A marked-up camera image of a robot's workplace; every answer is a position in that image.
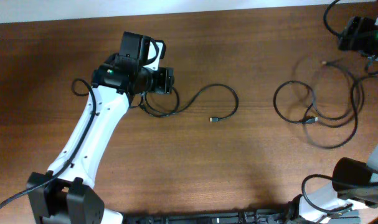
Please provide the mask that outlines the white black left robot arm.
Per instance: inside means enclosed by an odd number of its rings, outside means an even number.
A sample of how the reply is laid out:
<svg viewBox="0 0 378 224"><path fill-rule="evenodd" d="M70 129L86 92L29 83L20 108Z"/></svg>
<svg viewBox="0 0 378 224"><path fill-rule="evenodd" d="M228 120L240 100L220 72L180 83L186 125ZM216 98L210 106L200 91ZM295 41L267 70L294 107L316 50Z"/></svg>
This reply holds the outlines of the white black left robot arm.
<svg viewBox="0 0 378 224"><path fill-rule="evenodd" d="M162 40L124 32L119 52L94 70L87 104L67 144L45 174L33 172L27 181L36 223L123 223L123 214L107 209L95 193L95 178L135 95L171 92L173 69L159 66L165 51Z"/></svg>

